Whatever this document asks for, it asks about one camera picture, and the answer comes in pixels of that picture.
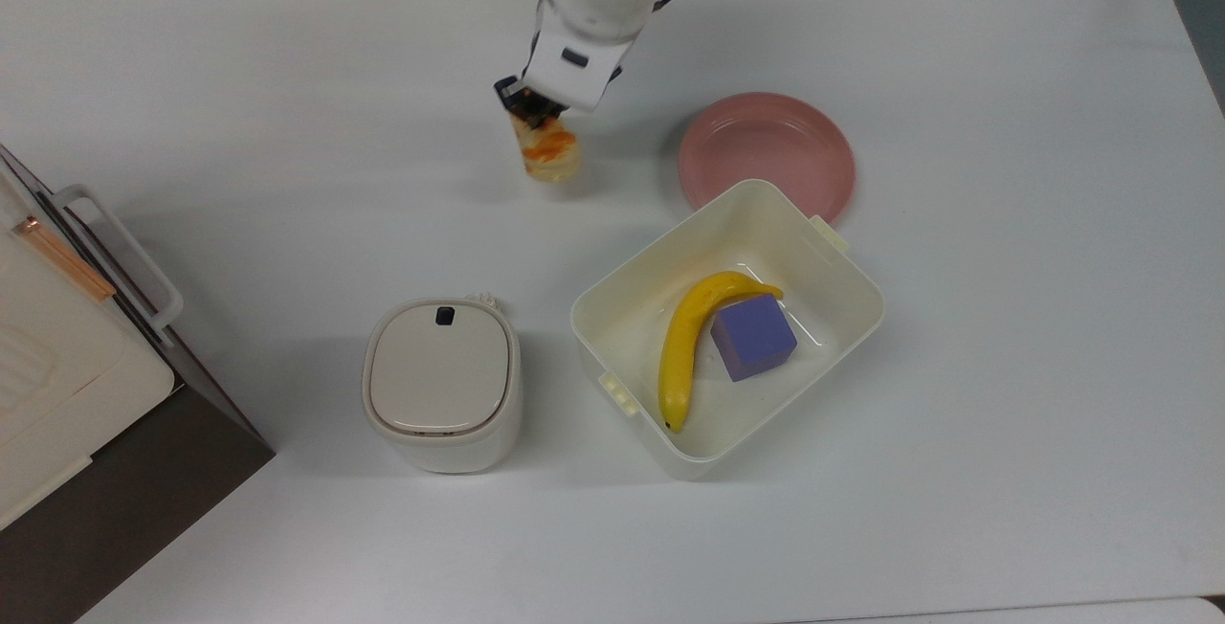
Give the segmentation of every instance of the white container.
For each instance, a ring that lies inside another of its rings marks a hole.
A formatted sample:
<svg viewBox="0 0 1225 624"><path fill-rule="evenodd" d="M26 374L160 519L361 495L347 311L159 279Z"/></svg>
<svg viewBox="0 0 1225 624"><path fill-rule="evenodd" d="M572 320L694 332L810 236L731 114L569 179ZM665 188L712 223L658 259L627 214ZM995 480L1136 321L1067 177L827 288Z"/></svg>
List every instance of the white container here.
<svg viewBox="0 0 1225 624"><path fill-rule="evenodd" d="M571 325L583 370L670 476L696 479L881 324L884 299L845 249L821 218L806 218L773 184L736 184L575 302ZM782 367L733 382L704 330L688 418L673 434L658 402L664 333L690 287L724 270L783 289L799 346Z"/></svg>
<svg viewBox="0 0 1225 624"><path fill-rule="evenodd" d="M370 337L361 400L370 424L413 465L435 473L485 470L519 435L518 337L481 302L403 304Z"/></svg>

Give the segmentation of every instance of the orange food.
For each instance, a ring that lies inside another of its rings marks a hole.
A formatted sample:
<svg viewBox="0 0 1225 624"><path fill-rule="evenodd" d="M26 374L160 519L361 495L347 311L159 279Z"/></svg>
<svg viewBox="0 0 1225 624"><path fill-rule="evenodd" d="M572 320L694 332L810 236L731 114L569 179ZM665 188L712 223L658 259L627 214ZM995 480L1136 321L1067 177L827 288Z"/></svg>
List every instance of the orange food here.
<svg viewBox="0 0 1225 624"><path fill-rule="evenodd" d="M545 164L564 156L571 146L578 142L578 137L561 126L556 119L550 119L537 130L537 140L530 146L524 146L523 158L526 162L538 162Z"/></svg>

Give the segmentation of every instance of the plastic bin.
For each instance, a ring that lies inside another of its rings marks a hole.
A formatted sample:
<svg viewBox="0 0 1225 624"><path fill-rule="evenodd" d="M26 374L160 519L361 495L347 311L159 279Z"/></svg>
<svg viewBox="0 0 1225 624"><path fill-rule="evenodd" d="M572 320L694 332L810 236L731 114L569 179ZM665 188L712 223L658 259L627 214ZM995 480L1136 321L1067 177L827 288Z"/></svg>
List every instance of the plastic bin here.
<svg viewBox="0 0 1225 624"><path fill-rule="evenodd" d="M736 184L575 302L571 326L583 370L670 476L696 479L881 324L884 299L845 249L821 218L806 218L773 184ZM658 403L664 333L685 292L722 270L782 288L799 346L782 367L733 382L706 330L688 419L673 434Z"/></svg>

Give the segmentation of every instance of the black button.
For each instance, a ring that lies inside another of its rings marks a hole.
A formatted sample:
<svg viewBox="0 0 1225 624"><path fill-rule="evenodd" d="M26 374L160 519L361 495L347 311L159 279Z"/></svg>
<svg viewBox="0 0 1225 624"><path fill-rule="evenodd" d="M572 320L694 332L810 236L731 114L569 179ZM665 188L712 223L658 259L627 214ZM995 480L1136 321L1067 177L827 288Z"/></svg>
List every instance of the black button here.
<svg viewBox="0 0 1225 624"><path fill-rule="evenodd" d="M579 67L587 69L587 63L590 61L587 55L581 55L570 48L561 50L561 59L568 61L570 64Z"/></svg>

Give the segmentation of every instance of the container handle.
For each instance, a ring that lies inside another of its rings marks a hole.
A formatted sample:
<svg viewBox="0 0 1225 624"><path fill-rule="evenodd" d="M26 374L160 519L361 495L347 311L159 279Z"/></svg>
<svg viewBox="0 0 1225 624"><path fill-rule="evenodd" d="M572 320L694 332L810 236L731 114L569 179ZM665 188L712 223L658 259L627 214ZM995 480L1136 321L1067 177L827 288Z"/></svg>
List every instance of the container handle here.
<svg viewBox="0 0 1225 624"><path fill-rule="evenodd" d="M822 219L820 215L813 215L812 217L809 218L809 222L811 222L812 226L817 228L817 232L821 232L821 235L824 237L827 242L829 242L831 244L833 244L835 249L838 249L838 253L844 254L846 253L846 249L850 248L850 244L846 243L846 239L843 239L842 235L838 234L838 232L834 232L834 228L831 227L828 222Z"/></svg>
<svg viewBox="0 0 1225 624"><path fill-rule="evenodd" d="M635 401L633 396L630 394L630 389L626 387L616 375L611 373L605 373L600 375L600 386L604 391L612 397L612 403L617 405L622 413L626 416L633 416L642 411L638 402Z"/></svg>
<svg viewBox="0 0 1225 624"><path fill-rule="evenodd" d="M123 222L119 222L119 218L115 217L115 213L110 212L110 208L104 206L102 201L99 201L98 197L93 194L93 191L91 191L87 186L85 186L83 184L74 184L71 186L66 186L51 196L51 202L56 207L67 211L70 205L74 205L74 202L81 199L88 200L98 208L98 212L102 213L102 217L104 217L107 222L110 223L110 227L114 227L115 230L119 232L119 235L123 237L124 242L129 246L131 246L132 251L141 260L141 262L145 264L146 267L148 267L149 275L152 275L157 280L157 282L162 284L162 289L165 292L168 297L167 305L162 310L158 310L153 315L147 315L145 311L145 306L142 306L140 302L134 302L134 304L136 305L136 310L138 310L141 315L148 321L149 326L153 327L153 330L157 332L162 332L162 330L165 329L168 325L170 325L170 321L178 318L179 313L183 311L183 294L179 293L179 289L175 288L175 286L170 283L170 280L165 276L165 273L162 272L162 267L158 267L157 262L153 262L153 259L149 257L149 254L143 248L141 248L136 238L132 237L132 233L127 230L127 227L125 227Z"/></svg>

